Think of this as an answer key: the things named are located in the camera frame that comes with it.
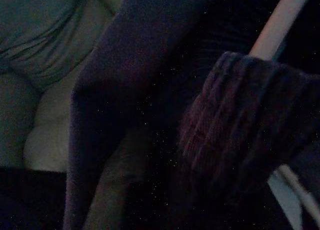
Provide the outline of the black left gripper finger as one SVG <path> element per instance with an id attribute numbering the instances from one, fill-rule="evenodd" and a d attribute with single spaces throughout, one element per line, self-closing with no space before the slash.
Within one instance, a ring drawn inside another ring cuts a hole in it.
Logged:
<path id="1" fill-rule="evenodd" d="M 120 230 L 132 187 L 143 182 L 152 136 L 148 131 L 128 131 L 107 160 L 96 187 L 84 230 Z"/>

